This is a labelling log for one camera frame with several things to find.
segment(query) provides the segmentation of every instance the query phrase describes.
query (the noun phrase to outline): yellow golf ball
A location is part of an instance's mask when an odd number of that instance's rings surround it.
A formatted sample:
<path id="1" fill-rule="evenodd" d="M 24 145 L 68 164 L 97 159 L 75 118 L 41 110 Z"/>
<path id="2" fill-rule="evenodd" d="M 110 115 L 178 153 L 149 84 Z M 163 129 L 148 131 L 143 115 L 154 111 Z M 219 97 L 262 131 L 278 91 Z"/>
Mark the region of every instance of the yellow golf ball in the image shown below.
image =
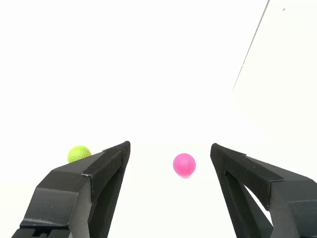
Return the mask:
<path id="1" fill-rule="evenodd" d="M 67 155 L 67 160 L 69 163 L 84 159 L 91 156 L 89 149 L 85 146 L 79 145 L 72 148 Z"/>

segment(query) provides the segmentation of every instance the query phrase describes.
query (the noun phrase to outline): pink golf ball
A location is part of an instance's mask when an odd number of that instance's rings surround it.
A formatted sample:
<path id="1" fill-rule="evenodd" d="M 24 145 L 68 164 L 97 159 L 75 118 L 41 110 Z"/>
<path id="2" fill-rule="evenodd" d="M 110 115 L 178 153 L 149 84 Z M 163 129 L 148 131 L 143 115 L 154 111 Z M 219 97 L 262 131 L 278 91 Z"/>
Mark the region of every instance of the pink golf ball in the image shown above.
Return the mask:
<path id="1" fill-rule="evenodd" d="M 179 176 L 189 178 L 195 171 L 196 162 L 193 156 L 183 153 L 175 157 L 173 167 Z"/>

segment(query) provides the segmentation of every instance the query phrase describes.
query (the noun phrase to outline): ball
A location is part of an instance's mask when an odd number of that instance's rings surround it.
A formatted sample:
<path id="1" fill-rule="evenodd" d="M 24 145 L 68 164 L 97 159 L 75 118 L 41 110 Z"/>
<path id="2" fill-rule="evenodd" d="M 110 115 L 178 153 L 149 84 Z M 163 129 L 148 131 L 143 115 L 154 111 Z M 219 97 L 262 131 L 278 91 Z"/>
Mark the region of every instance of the ball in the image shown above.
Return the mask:
<path id="1" fill-rule="evenodd" d="M 77 160 L 84 159 L 88 156 L 91 156 L 89 149 L 85 146 L 75 146 L 72 148 L 67 155 L 67 160 L 69 163 L 72 163 Z"/>
<path id="2" fill-rule="evenodd" d="M 195 171 L 196 162 L 193 156 L 183 153 L 175 157 L 173 167 L 179 176 L 189 178 Z"/>

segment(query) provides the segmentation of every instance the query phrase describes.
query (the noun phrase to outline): black plastic part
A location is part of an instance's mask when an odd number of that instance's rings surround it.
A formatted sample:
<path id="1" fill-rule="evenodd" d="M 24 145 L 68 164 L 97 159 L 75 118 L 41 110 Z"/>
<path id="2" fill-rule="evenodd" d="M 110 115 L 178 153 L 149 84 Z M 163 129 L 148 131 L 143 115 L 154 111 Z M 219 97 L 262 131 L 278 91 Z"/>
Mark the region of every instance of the black plastic part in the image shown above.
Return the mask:
<path id="1" fill-rule="evenodd" d="M 126 141 L 52 170 L 12 238 L 106 238 L 129 156 Z"/>
<path id="2" fill-rule="evenodd" d="M 237 238 L 317 238 L 317 183 L 218 144 L 211 147 Z M 271 214 L 268 221 L 245 186 Z"/>

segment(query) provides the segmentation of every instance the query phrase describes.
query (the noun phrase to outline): dimples on golf ball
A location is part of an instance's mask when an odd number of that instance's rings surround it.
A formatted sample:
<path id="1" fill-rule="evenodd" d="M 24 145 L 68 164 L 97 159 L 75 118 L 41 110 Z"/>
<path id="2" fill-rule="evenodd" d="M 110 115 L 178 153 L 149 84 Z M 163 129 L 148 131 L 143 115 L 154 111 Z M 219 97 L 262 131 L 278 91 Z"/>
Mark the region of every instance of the dimples on golf ball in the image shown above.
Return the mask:
<path id="1" fill-rule="evenodd" d="M 191 155 L 183 153 L 175 157 L 173 167 L 179 176 L 188 178 L 195 171 L 196 162 Z"/>
<path id="2" fill-rule="evenodd" d="M 85 146 L 75 146 L 72 148 L 67 155 L 67 160 L 69 163 L 75 162 L 77 160 L 84 159 L 88 156 L 91 156 L 89 149 Z"/>

